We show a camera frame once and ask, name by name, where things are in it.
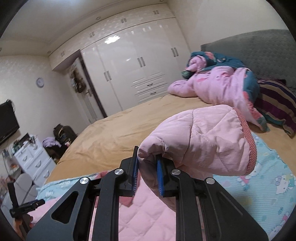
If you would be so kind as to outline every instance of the black tv screen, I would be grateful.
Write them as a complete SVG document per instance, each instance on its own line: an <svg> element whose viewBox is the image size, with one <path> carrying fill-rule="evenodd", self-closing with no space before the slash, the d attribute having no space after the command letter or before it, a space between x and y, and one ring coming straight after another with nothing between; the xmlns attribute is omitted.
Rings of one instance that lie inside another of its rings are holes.
<svg viewBox="0 0 296 241"><path fill-rule="evenodd" d="M19 128L11 100L0 104L0 145L16 133Z"/></svg>

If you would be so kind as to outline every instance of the metal screw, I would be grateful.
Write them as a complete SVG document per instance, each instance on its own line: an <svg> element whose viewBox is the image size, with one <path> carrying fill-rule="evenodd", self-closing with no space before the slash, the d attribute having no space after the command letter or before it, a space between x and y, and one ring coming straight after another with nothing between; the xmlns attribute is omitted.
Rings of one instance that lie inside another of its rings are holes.
<svg viewBox="0 0 296 241"><path fill-rule="evenodd" d="M83 178L80 179L81 184L87 184L88 181L89 181L89 179L87 177L83 177Z"/></svg>
<svg viewBox="0 0 296 241"><path fill-rule="evenodd" d="M213 178L209 177L206 179L206 182L207 182L207 184L214 184L215 180Z"/></svg>
<svg viewBox="0 0 296 241"><path fill-rule="evenodd" d="M118 168L114 172L116 175L121 175L121 174L123 174L124 171L122 169Z"/></svg>
<svg viewBox="0 0 296 241"><path fill-rule="evenodd" d="M181 174L181 171L178 169L174 169L174 170L172 170L172 174L178 176Z"/></svg>

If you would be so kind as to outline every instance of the striped pillow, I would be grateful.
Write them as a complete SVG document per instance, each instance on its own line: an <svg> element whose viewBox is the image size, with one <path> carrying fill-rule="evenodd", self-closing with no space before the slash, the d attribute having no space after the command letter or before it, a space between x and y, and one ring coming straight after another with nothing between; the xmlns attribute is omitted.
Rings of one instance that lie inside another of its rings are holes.
<svg viewBox="0 0 296 241"><path fill-rule="evenodd" d="M267 121L283 126L289 136L296 132L296 97L285 80L258 80L260 94L254 107Z"/></svg>

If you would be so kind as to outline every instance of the pink ribbed trim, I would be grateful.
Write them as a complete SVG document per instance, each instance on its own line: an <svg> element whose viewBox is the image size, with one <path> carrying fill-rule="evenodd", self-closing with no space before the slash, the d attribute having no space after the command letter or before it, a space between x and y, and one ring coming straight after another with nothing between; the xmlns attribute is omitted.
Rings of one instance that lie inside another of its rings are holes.
<svg viewBox="0 0 296 241"><path fill-rule="evenodd" d="M255 168L256 161L257 161L257 148L255 141L253 139L253 136L251 134L250 128L248 126L248 123L246 122L246 119L244 118L243 114L241 113L240 110L233 108L237 112L237 116L239 117L239 120L241 121L242 124L242 130L244 132L244 136L247 139L249 145L250 145L250 159L249 163L247 166L246 173L243 175L249 175Z"/></svg>

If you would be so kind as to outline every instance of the tan bedspread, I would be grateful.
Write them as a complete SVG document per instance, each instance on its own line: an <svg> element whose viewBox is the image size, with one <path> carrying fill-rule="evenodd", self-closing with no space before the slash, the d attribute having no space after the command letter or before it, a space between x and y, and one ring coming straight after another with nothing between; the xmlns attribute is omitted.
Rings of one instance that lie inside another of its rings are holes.
<svg viewBox="0 0 296 241"><path fill-rule="evenodd" d="M63 155L47 182L113 170L133 154L140 143L165 119L184 110L210 106L199 98L166 95L109 116L87 127ZM276 149L283 161L296 173L296 138L283 129L269 125L271 131L251 129Z"/></svg>

